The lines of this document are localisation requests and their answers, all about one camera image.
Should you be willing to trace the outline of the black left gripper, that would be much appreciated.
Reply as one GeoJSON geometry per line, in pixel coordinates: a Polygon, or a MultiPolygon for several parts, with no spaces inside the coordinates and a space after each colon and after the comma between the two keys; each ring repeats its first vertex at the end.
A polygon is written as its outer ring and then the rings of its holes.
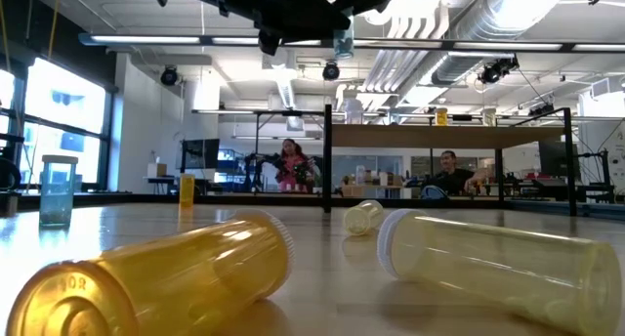
{"type": "Polygon", "coordinates": [[[330,39],[351,25],[327,0],[258,0],[252,18],[261,51],[272,56],[283,43],[330,39]]]}

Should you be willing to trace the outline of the blue pill bottle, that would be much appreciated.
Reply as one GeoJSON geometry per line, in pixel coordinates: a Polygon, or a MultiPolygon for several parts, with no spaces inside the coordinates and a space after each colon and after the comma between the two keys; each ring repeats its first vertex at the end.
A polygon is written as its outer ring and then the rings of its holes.
{"type": "Polygon", "coordinates": [[[350,25],[346,29],[334,31],[333,49],[336,60],[346,60],[354,56],[354,15],[349,10],[343,14],[349,19],[350,25]]]}

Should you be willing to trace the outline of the small pale yellow pill bottle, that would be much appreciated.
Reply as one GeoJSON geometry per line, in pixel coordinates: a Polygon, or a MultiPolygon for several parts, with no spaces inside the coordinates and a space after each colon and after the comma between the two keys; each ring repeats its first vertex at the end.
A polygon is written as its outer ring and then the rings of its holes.
{"type": "Polygon", "coordinates": [[[384,221],[384,207],[376,200],[364,200],[348,209],[343,228],[349,235],[366,235],[377,230],[384,221]]]}

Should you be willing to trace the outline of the wooden shelf with black legs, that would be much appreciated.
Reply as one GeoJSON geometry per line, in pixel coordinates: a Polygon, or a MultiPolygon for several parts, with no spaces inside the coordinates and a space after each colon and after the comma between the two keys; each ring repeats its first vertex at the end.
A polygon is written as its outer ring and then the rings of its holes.
{"type": "Polygon", "coordinates": [[[535,116],[506,127],[499,126],[401,126],[401,125],[358,125],[334,124],[331,117],[324,116],[322,154],[321,205],[326,213],[332,208],[332,149],[334,147],[379,147],[379,148],[427,148],[427,149],[492,149],[495,154],[495,178],[498,196],[487,204],[490,208],[511,209],[510,200],[505,199],[503,178],[503,150],[557,136],[565,137],[567,170],[568,214],[577,215],[576,188],[574,184],[572,156],[571,110],[561,107],[551,112],[562,119],[561,128],[530,127],[535,116]]]}

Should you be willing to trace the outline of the black overhead light bar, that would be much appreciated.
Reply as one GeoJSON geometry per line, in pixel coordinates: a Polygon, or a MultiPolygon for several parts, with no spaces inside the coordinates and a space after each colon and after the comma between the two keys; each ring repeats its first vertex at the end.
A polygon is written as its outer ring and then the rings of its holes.
{"type": "MultiPolygon", "coordinates": [[[[81,33],[85,46],[258,46],[255,36],[105,35],[81,33]]],[[[418,50],[446,52],[514,52],[541,54],[625,54],[625,43],[546,41],[466,41],[450,39],[354,38],[352,47],[367,50],[418,50]]]]}

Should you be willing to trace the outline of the person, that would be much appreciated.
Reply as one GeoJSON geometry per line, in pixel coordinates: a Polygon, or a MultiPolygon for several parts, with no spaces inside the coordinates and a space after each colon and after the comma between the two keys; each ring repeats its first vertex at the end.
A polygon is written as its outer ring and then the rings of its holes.
{"type": "Polygon", "coordinates": [[[439,162],[441,171],[435,174],[427,185],[440,188],[448,195],[468,193],[471,187],[492,175],[492,171],[487,168],[471,171],[458,167],[456,154],[452,150],[444,151],[439,162]]]}
{"type": "Polygon", "coordinates": [[[281,192],[310,193],[313,180],[312,164],[302,148],[292,139],[282,142],[280,154],[282,168],[275,179],[281,192]]]}

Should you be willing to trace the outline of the blue rounded object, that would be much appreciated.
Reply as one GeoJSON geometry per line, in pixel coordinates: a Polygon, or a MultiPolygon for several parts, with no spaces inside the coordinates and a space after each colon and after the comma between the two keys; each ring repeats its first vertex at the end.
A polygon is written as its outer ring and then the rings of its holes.
{"type": "Polygon", "coordinates": [[[424,200],[445,200],[448,196],[444,189],[434,185],[427,185],[421,189],[420,198],[424,200]]]}

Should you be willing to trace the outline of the black background workbench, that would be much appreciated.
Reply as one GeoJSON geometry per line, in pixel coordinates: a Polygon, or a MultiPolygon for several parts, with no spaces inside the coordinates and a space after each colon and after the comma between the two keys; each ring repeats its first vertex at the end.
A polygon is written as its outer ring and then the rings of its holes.
{"type": "MultiPolygon", "coordinates": [[[[578,153],[575,149],[571,156],[573,165],[573,187],[575,197],[579,202],[592,199],[596,202],[615,203],[615,185],[609,174],[609,156],[604,148],[599,152],[578,153]],[[581,160],[591,158],[601,165],[599,175],[594,182],[582,182],[581,160]]],[[[554,199],[565,201],[569,199],[567,160],[564,143],[540,143],[538,174],[527,174],[524,178],[517,178],[508,173],[504,178],[504,189],[508,195],[535,200],[554,199]]]]}

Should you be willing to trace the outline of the small white bottle left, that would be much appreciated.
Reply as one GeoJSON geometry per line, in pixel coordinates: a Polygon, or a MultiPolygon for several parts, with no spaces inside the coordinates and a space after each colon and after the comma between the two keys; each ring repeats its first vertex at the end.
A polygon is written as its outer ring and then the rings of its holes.
{"type": "Polygon", "coordinates": [[[67,228],[73,210],[75,171],[78,158],[67,155],[42,156],[43,172],[40,177],[39,226],[41,228],[67,228]]]}

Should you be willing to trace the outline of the black background rig frame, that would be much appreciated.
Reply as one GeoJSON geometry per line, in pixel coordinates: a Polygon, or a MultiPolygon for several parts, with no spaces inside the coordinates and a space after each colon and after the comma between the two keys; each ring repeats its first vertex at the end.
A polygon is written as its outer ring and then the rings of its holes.
{"type": "Polygon", "coordinates": [[[210,109],[193,109],[191,111],[192,113],[197,113],[197,114],[216,114],[216,115],[228,115],[228,114],[242,114],[242,115],[254,115],[256,117],[256,124],[255,124],[255,135],[254,135],[254,142],[255,142],[255,149],[253,151],[253,155],[252,158],[250,160],[250,162],[255,165],[257,163],[257,156],[259,154],[259,137],[260,137],[260,130],[262,129],[263,125],[261,124],[261,116],[262,115],[269,115],[270,117],[273,117],[274,115],[280,115],[283,117],[304,117],[304,116],[309,116],[313,121],[315,121],[315,117],[322,117],[323,118],[323,124],[319,126],[319,128],[322,130],[322,136],[321,139],[323,140],[323,160],[322,160],[322,182],[325,185],[330,185],[331,184],[331,159],[330,156],[332,154],[331,151],[331,147],[332,147],[332,141],[331,141],[331,136],[332,136],[332,108],[330,105],[326,105],[324,107],[324,110],[300,110],[300,109],[275,109],[275,110],[267,110],[267,109],[257,109],[257,110],[252,110],[252,109],[216,109],[216,110],[210,110],[210,109]]]}

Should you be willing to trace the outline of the silver ventilation duct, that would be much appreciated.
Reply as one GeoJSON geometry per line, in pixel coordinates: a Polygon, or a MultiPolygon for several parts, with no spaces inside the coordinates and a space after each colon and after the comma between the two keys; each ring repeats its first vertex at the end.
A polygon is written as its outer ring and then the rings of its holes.
{"type": "MultiPolygon", "coordinates": [[[[542,21],[562,0],[478,0],[449,31],[452,40],[516,40],[542,21]]],[[[438,54],[431,78],[451,85],[479,65],[482,58],[438,54]]]]}

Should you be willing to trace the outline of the large window black frame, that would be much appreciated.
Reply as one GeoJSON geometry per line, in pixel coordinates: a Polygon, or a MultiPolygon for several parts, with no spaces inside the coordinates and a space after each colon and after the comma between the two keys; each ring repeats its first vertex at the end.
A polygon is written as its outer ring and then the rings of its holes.
{"type": "Polygon", "coordinates": [[[0,67],[0,156],[15,164],[22,189],[37,189],[45,155],[78,159],[76,180],[99,185],[109,145],[111,94],[44,59],[0,67]]]}

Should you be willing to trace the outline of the black aluminium table frame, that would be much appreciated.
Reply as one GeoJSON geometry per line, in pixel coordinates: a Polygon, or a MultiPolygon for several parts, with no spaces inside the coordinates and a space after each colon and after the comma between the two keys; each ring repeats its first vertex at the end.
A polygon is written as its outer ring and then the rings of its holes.
{"type": "MultiPolygon", "coordinates": [[[[174,195],[134,194],[134,193],[79,193],[74,196],[76,207],[103,206],[129,203],[156,203],[173,204],[179,198],[174,195]]],[[[361,200],[352,197],[333,197],[324,202],[321,197],[314,195],[259,195],[243,193],[242,195],[199,196],[194,202],[207,205],[240,205],[240,206],[303,206],[343,208],[357,205],[361,200]]],[[[544,213],[553,215],[568,215],[569,204],[555,201],[534,200],[504,200],[496,197],[481,197],[462,199],[454,197],[446,200],[427,199],[381,199],[385,208],[414,208],[414,209],[484,209],[484,210],[511,210],[544,213]]],[[[594,219],[607,219],[625,222],[625,205],[579,203],[577,215],[594,219]]]]}

